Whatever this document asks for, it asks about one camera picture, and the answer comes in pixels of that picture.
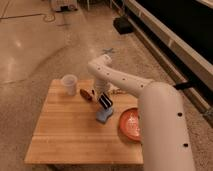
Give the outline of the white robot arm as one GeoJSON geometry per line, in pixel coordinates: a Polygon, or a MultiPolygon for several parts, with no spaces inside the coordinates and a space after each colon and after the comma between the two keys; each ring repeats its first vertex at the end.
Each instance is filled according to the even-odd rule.
{"type": "Polygon", "coordinates": [[[87,67],[98,95],[111,83],[138,99],[144,171],[196,171],[180,93],[168,83],[112,69],[111,63],[102,55],[87,67]]]}

